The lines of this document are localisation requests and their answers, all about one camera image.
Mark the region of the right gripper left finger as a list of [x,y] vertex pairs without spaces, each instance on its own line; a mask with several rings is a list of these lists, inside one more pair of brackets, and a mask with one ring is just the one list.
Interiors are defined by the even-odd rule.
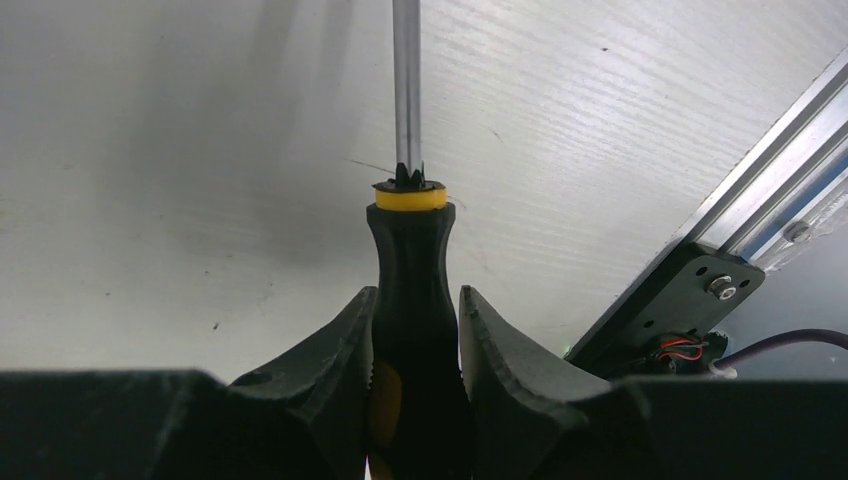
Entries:
[[362,288],[328,324],[229,388],[259,423],[253,452],[284,479],[361,479],[377,290]]

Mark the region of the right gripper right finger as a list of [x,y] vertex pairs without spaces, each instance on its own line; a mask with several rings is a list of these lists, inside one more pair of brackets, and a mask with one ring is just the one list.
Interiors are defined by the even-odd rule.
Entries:
[[462,373],[476,425],[477,479],[583,479],[603,449],[581,409],[609,384],[526,336],[471,286],[459,299]]

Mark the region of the black orange handle screwdriver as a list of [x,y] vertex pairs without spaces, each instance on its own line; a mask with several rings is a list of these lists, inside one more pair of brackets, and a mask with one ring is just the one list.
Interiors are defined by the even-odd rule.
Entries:
[[396,166],[367,209],[379,259],[366,407],[376,479],[469,479],[473,417],[459,368],[446,253],[455,207],[425,174],[421,7],[392,5]]

